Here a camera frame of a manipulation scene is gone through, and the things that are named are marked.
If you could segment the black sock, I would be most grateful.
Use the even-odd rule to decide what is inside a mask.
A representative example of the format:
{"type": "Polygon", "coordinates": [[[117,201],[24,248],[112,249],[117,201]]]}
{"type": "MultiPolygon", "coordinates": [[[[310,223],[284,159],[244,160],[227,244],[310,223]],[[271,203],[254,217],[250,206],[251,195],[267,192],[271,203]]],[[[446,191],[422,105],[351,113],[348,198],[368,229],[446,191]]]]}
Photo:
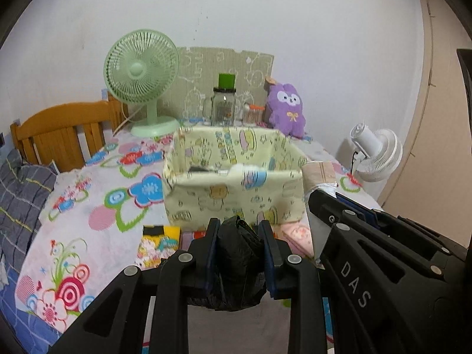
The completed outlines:
{"type": "Polygon", "coordinates": [[[235,215],[211,218],[206,235],[194,239],[187,301],[194,306],[236,312],[259,304],[266,293],[265,250],[256,232],[235,215]]]}

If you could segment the beige pink sock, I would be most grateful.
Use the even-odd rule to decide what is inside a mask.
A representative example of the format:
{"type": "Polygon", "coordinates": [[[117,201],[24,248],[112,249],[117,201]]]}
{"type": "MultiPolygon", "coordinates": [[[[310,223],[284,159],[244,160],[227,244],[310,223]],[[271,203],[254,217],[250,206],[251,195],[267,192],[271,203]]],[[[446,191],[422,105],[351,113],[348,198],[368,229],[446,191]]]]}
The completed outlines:
{"type": "Polygon", "coordinates": [[[318,189],[337,188],[337,177],[334,167],[329,161],[309,161],[301,167],[304,193],[318,189]]]}

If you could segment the white sock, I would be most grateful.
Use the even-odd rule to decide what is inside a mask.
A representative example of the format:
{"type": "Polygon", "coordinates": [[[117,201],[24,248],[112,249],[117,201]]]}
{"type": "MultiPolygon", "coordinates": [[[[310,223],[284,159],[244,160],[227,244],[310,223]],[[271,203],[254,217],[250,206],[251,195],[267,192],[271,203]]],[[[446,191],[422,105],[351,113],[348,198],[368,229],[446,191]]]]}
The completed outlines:
{"type": "Polygon", "coordinates": [[[243,177],[248,176],[250,179],[256,179],[259,175],[264,175],[265,173],[265,169],[258,165],[243,163],[232,165],[227,171],[228,176],[242,175],[243,177]]]}

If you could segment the dark grey sock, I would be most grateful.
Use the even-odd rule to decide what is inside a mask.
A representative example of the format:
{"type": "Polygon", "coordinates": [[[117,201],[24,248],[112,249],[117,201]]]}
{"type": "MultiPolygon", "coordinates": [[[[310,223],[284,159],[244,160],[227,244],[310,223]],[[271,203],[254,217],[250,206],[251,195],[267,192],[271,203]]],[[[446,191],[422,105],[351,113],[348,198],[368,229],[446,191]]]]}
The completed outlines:
{"type": "Polygon", "coordinates": [[[189,173],[216,173],[218,170],[212,166],[193,165],[188,169],[189,173]]]}

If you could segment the pink cartoon packet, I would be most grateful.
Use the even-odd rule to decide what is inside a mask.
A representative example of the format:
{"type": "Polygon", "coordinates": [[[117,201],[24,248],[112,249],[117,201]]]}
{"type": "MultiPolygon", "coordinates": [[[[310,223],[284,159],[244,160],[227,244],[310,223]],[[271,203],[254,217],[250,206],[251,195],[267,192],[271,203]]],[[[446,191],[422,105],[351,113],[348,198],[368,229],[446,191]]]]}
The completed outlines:
{"type": "Polygon", "coordinates": [[[282,234],[304,256],[314,257],[314,245],[310,227],[301,222],[281,225],[282,234]]]}

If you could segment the white small fan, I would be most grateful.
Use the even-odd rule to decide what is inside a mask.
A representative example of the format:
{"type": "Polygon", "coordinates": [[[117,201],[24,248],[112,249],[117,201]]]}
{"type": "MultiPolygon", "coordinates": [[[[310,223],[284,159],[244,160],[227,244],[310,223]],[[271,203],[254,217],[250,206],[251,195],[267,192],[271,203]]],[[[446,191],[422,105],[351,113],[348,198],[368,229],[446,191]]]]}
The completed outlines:
{"type": "Polygon", "coordinates": [[[350,131],[350,140],[358,152],[354,173],[362,181],[384,181],[399,167],[403,147],[393,130],[373,131],[365,123],[358,123],[350,131]]]}

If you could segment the yellow cartoon packet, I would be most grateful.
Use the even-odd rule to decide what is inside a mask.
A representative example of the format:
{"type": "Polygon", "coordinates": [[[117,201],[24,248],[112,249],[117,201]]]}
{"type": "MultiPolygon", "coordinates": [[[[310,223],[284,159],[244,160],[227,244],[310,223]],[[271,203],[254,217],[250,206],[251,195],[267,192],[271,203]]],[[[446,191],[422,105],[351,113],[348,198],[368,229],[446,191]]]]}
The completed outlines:
{"type": "Polygon", "coordinates": [[[173,225],[144,225],[135,265],[141,270],[157,268],[180,247],[181,229],[173,225]]]}

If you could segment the floral tablecloth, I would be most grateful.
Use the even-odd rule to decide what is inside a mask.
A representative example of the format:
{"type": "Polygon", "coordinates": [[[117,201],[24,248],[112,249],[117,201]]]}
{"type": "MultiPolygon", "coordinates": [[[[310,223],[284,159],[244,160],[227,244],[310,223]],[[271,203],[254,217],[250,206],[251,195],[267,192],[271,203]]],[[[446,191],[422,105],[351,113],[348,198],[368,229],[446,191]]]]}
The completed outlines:
{"type": "MultiPolygon", "coordinates": [[[[15,288],[20,314],[46,353],[113,277],[135,264],[144,225],[173,225],[164,204],[163,167],[173,134],[135,137],[123,130],[81,168],[58,176],[44,205],[41,228],[15,288]]],[[[377,207],[354,177],[320,144],[292,142],[309,161],[332,163],[337,188],[367,208],[377,207]]],[[[186,247],[206,229],[185,231],[186,247]]]]}

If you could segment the grey plaid pillow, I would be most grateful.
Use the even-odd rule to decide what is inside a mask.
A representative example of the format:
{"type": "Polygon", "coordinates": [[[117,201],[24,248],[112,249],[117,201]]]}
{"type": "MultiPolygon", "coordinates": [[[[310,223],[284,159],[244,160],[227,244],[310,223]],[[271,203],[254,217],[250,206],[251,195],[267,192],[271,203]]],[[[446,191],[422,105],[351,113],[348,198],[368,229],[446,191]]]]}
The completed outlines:
{"type": "Polygon", "coordinates": [[[53,166],[31,164],[16,149],[1,164],[1,258],[16,272],[41,228],[39,215],[56,178],[53,166]]]}

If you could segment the purple plush bunny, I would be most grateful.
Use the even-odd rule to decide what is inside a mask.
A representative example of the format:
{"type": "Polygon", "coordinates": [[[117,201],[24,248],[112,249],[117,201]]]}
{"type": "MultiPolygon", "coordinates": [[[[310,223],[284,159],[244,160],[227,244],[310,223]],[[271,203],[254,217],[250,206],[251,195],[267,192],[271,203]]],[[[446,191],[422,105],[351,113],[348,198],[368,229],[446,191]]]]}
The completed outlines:
{"type": "Polygon", "coordinates": [[[267,124],[286,136],[303,138],[306,119],[303,115],[302,100],[296,88],[291,84],[282,84],[268,79],[266,99],[267,124]]]}

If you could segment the cotton swab container orange lid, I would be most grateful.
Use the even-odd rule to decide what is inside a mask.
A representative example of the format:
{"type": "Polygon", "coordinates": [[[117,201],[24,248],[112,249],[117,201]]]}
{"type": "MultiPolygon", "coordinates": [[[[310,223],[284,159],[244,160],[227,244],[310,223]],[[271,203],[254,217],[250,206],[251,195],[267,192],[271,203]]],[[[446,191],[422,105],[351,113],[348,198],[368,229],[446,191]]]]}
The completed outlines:
{"type": "Polygon", "coordinates": [[[246,103],[243,106],[242,123],[243,125],[251,126],[263,122],[263,114],[265,112],[264,106],[257,106],[246,103]]]}

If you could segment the glass mason jar mug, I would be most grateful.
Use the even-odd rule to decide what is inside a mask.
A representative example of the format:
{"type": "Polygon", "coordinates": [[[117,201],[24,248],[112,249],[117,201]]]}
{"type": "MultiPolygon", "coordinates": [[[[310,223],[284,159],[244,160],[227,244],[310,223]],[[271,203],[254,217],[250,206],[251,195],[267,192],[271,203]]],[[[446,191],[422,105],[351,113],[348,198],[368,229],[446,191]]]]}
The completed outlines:
{"type": "Polygon", "coordinates": [[[236,90],[214,87],[213,96],[203,103],[204,123],[212,126],[229,127],[235,123],[236,90]]]}

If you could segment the wooden bed headboard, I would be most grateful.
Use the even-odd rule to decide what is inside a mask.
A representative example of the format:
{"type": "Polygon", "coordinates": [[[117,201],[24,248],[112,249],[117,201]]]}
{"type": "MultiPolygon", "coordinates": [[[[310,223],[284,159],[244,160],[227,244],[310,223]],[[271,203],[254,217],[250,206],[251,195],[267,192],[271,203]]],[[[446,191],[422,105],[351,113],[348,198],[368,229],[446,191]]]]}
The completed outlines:
{"type": "Polygon", "coordinates": [[[124,121],[127,108],[111,95],[95,102],[71,102],[52,106],[19,125],[10,125],[14,147],[29,163],[48,165],[52,161],[62,172],[80,169],[86,159],[79,142],[85,135],[86,149],[95,155],[106,144],[104,126],[112,130],[124,121]]]}

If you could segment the green cup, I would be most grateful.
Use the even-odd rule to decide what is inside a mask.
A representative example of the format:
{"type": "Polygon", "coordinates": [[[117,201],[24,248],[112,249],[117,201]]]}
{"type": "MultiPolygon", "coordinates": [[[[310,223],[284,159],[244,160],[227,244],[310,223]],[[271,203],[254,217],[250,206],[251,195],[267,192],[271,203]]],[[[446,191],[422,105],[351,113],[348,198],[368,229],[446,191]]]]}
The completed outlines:
{"type": "Polygon", "coordinates": [[[219,90],[235,90],[236,75],[232,73],[220,73],[218,75],[219,90]]]}

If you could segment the green desk fan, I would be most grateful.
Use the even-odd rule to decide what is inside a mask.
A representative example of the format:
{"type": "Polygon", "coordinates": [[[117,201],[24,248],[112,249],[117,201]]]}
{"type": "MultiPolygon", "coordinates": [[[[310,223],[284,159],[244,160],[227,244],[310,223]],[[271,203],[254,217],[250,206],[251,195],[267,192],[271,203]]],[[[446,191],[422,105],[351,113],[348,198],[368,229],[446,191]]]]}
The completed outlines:
{"type": "Polygon", "coordinates": [[[177,47],[157,30],[132,31],[110,48],[103,67],[107,90],[123,104],[146,106],[146,118],[131,126],[133,136],[161,137],[179,128],[176,118],[158,114],[158,99],[178,69],[177,47]]]}

